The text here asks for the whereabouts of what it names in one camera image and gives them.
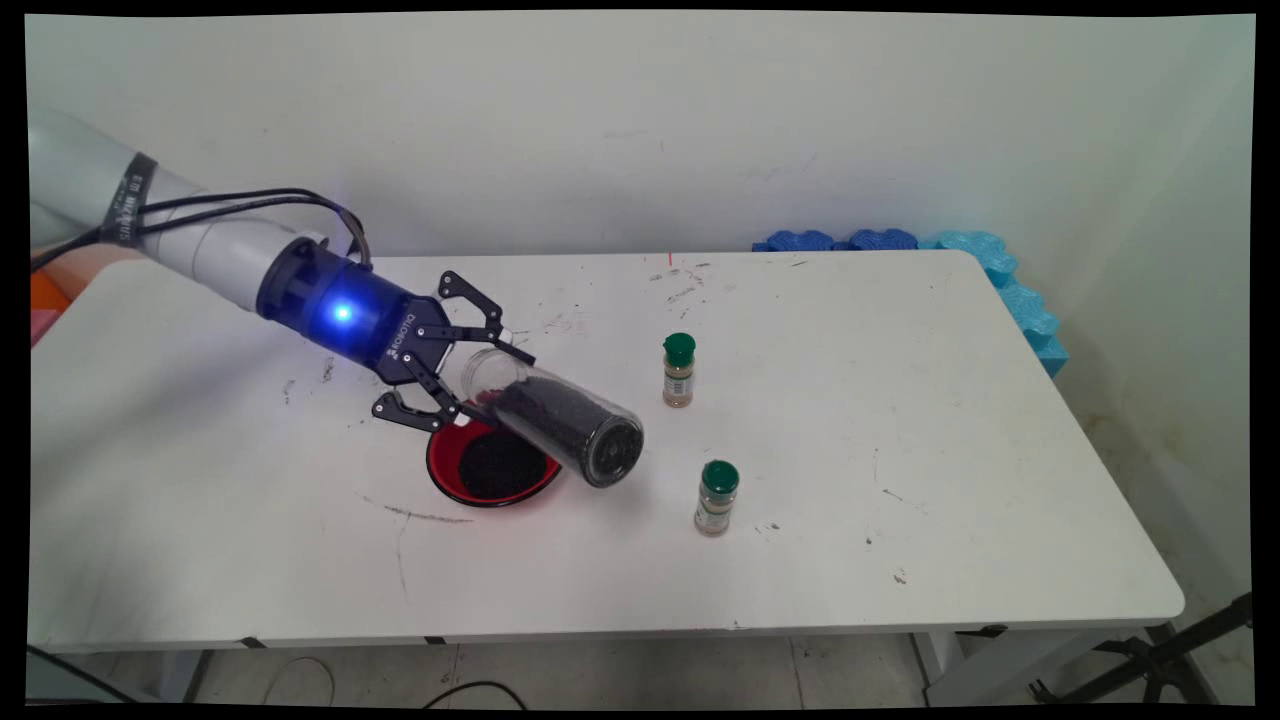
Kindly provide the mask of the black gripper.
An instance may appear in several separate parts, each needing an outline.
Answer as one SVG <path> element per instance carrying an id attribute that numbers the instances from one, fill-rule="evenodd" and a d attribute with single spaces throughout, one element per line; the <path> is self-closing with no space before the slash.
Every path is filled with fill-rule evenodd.
<path id="1" fill-rule="evenodd" d="M 337 356 L 372 372 L 390 389 L 372 405 L 376 419 L 434 434 L 463 415 L 463 404 L 439 377 L 456 342 L 488 343 L 532 366 L 536 359 L 503 340 L 503 310 L 454 272 L 442 274 L 440 302 L 462 299 L 483 327 L 452 325 L 439 301 L 419 296 L 316 241 L 298 237 L 270 265 L 256 313 Z M 417 384 L 435 404 L 411 407 L 397 387 Z"/>

